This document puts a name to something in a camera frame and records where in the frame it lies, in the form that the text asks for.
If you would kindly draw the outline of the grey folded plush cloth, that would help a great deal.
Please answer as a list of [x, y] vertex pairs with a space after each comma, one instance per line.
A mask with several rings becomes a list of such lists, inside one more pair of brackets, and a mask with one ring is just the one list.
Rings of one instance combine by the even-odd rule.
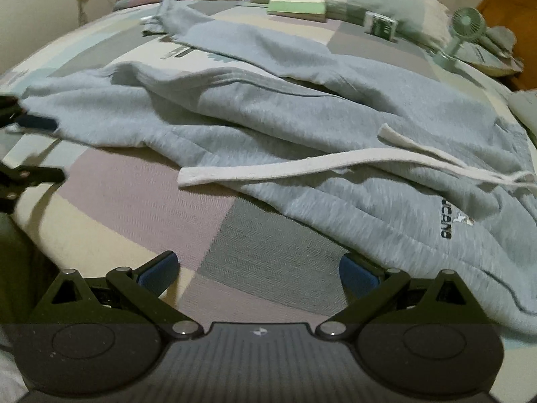
[[497, 26], [487, 27], [478, 43], [489, 52], [501, 58], [512, 56], [516, 44], [516, 36], [509, 28]]

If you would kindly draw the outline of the grey cartoon face cushion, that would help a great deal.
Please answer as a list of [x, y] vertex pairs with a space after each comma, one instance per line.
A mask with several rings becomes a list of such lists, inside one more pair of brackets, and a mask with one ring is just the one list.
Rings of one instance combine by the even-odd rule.
[[508, 97], [508, 107], [515, 117], [521, 121], [536, 142], [537, 136], [537, 90], [520, 90]]

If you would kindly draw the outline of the patchwork pillow with logo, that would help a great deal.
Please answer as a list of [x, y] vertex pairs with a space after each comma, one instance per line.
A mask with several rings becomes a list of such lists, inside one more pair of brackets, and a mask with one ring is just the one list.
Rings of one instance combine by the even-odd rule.
[[[250, 0], [265, 5], [269, 0]], [[450, 41], [449, 10], [437, 0], [326, 0], [326, 19], [364, 26], [367, 11], [398, 22], [396, 34], [430, 49], [441, 49]]]

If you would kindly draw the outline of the wooden headboard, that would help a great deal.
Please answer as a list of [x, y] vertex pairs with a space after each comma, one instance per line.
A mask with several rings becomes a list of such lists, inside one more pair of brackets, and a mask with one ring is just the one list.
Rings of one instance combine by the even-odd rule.
[[507, 27], [514, 32], [514, 56], [523, 71], [511, 78], [517, 90], [536, 89], [536, 2], [537, 0], [482, 0], [477, 6], [489, 27]]

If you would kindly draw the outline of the patchwork pastel bed sheet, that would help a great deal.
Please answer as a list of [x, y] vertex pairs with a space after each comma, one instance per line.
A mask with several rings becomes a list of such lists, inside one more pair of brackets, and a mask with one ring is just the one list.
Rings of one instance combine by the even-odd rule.
[[[412, 71], [518, 124], [503, 86], [472, 68], [447, 73], [423, 48], [403, 38], [382, 40], [344, 21], [271, 16], [248, 3], [177, 2], [216, 20], [304, 37], [338, 55]], [[233, 65], [231, 58], [176, 43], [157, 28], [146, 30], [159, 6], [118, 11], [56, 40], [7, 74], [2, 89], [22, 101], [37, 81], [125, 62], [172, 71]], [[346, 253], [358, 251], [267, 203], [219, 183], [181, 187], [179, 166], [147, 147], [88, 146], [56, 131], [47, 136], [18, 127], [9, 133], [14, 139], [5, 158], [9, 165], [65, 169], [62, 184], [24, 192], [13, 215], [58, 267], [101, 277], [114, 267], [138, 267], [171, 250], [181, 270], [166, 296], [204, 326], [215, 321], [317, 325], [349, 303], [339, 265]]]

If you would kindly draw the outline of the grey sweatpants with white drawstring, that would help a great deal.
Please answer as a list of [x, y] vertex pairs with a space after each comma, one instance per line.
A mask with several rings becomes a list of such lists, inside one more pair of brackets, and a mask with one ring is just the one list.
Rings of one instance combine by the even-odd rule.
[[457, 271], [487, 314], [536, 331], [536, 173], [521, 126], [450, 86], [163, 0], [146, 30], [233, 65], [125, 62], [22, 96], [64, 139], [147, 147], [181, 187], [219, 183], [387, 267]]

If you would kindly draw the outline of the small green white box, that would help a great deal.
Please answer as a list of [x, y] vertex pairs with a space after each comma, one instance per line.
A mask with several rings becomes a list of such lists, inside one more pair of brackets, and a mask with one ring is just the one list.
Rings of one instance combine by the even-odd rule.
[[393, 42], [398, 22], [386, 15], [367, 11], [364, 17], [364, 28], [367, 34]]

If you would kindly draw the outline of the green handheld desk fan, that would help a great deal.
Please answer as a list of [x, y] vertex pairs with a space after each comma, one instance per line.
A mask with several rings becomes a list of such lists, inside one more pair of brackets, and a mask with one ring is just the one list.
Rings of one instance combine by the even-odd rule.
[[451, 40], [433, 58], [440, 68], [451, 70], [455, 67], [455, 55], [463, 43], [472, 43], [479, 39], [486, 30], [482, 14], [474, 7], [457, 9], [450, 21]]

